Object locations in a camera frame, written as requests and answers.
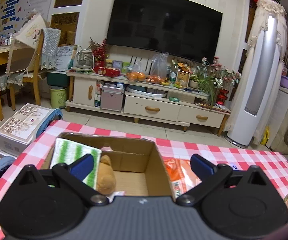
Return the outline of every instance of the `white tv cabinet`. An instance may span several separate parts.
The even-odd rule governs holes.
[[[216,110],[207,110],[195,105],[195,98],[207,99],[208,95],[203,92],[187,92],[173,86],[162,86],[146,82],[130,82],[126,77],[118,76],[109,78],[106,76],[67,72],[70,76],[69,99],[66,101],[66,109],[69,112],[71,107],[91,111],[104,112],[109,114],[124,115],[134,118],[138,123],[139,119],[146,119],[156,122],[164,122],[183,126],[186,131],[191,123],[216,127],[220,136],[226,120],[229,116]],[[172,102],[167,98],[152,98],[140,94],[125,91],[125,104],[121,112],[104,110],[94,106],[94,98],[97,80],[131,84],[153,89],[160,89],[170,92],[173,97],[178,97],[180,102]]]

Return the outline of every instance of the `green striped towel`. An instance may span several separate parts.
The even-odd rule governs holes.
[[[87,153],[92,154],[94,157],[94,168],[91,173],[86,176],[83,182],[93,189],[96,189],[98,164],[102,153],[102,151],[97,148],[63,138],[57,138],[50,167],[53,167],[58,163],[71,164]]]

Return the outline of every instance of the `television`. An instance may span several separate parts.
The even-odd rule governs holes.
[[[213,61],[222,13],[189,0],[115,0],[107,44]]]

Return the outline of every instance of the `plush toy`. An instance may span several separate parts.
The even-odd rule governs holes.
[[[111,167],[111,159],[104,155],[99,161],[96,190],[103,195],[111,195],[115,187],[116,178]]]

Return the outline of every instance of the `red and white tablecloth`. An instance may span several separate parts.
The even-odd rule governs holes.
[[[2,176],[0,179],[0,200],[23,166],[34,164],[37,168],[41,167],[56,137],[62,132],[80,132],[104,136],[149,139],[156,143],[163,158],[190,159],[193,154],[199,154],[214,164],[228,163],[230,165],[236,165],[239,170],[247,170],[250,165],[255,164],[265,171],[282,197],[288,193],[288,162],[281,154],[276,152],[243,150],[170,141],[94,128],[76,123],[54,121],[40,137],[26,148]],[[0,239],[3,237],[4,235],[0,230]]]

